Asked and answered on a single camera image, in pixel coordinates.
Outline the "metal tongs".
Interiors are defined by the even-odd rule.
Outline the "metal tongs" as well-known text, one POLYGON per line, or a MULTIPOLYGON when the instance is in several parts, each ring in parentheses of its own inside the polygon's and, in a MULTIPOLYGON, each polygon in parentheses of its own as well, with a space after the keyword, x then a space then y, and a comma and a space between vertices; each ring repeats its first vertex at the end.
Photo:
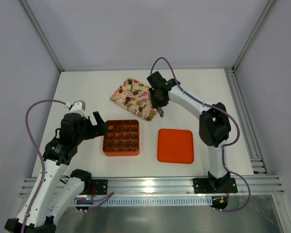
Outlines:
POLYGON ((157 112, 159 113, 160 117, 164 117, 164 110, 161 107, 156 108, 157 112))

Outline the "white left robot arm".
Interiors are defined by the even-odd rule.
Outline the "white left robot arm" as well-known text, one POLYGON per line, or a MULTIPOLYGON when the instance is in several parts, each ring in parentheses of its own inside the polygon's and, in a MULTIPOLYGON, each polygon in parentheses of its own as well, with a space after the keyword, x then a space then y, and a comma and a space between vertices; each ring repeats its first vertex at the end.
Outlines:
POLYGON ((60 193, 55 189, 67 170, 78 146, 84 140, 104 136, 108 125, 99 112, 93 113, 96 125, 79 113, 68 113, 55 131, 55 137, 47 143, 42 157, 41 172, 25 206, 15 218, 5 223, 10 233, 53 233, 56 225, 72 200, 92 187, 92 174, 75 169, 60 193))

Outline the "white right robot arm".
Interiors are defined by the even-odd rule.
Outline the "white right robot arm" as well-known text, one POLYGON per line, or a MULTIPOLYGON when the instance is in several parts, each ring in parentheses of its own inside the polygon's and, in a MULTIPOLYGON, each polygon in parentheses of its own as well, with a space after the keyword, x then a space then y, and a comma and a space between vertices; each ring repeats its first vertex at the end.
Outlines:
POLYGON ((208 186, 214 192, 225 188, 230 172, 223 165, 221 146, 227 142, 231 125, 222 103, 210 105, 180 86, 175 78, 166 80, 156 71, 147 77, 152 108, 164 116, 163 107, 171 101, 193 114, 199 121, 199 137, 208 146, 210 168, 208 186))

